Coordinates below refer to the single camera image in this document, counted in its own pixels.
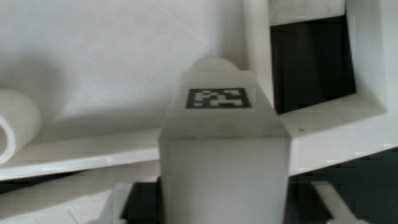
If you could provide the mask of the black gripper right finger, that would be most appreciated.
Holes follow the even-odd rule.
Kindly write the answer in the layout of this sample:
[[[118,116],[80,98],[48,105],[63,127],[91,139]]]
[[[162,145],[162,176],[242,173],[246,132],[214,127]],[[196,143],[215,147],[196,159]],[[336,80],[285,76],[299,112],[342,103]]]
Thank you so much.
[[[288,184],[287,224],[370,224],[361,205],[367,184],[351,175],[295,175]]]

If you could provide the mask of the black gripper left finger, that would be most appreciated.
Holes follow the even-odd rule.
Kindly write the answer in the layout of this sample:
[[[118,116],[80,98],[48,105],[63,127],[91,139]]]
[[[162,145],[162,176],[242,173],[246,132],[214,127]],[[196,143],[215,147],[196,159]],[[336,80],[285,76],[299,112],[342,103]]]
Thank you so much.
[[[164,197],[159,182],[116,185],[100,217],[89,224],[164,224]]]

